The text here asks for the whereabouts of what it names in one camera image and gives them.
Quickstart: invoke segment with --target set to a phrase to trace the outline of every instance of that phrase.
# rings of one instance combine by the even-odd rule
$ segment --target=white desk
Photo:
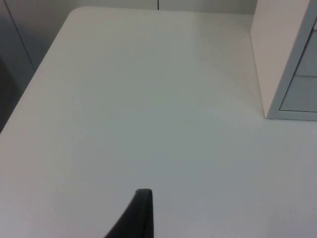
[[[265,120],[252,16],[70,14],[0,135],[0,236],[102,238],[137,188],[157,238],[317,234],[317,124]]]

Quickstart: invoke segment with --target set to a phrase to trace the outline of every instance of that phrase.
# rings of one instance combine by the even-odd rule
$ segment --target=desk surface
[[[134,191],[157,238],[317,234],[317,124],[265,120],[252,16],[70,14],[0,135],[0,233],[101,238]]]

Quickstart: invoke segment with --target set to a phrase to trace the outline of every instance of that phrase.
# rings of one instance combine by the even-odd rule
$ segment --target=black object
[[[150,189],[138,189],[129,206],[105,238],[153,238],[153,196]]]

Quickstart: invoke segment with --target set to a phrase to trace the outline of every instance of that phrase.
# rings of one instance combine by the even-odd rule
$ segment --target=drawer front
[[[294,76],[280,110],[317,112],[317,77]]]
[[[313,31],[295,74],[317,77],[317,31]]]

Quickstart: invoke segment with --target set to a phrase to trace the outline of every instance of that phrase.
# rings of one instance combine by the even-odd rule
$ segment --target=drawer cabinet
[[[317,121],[317,0],[258,0],[251,39],[264,116]]]
[[[317,77],[317,31],[315,30],[307,41],[296,75]]]
[[[280,109],[316,113],[317,77],[294,76]]]

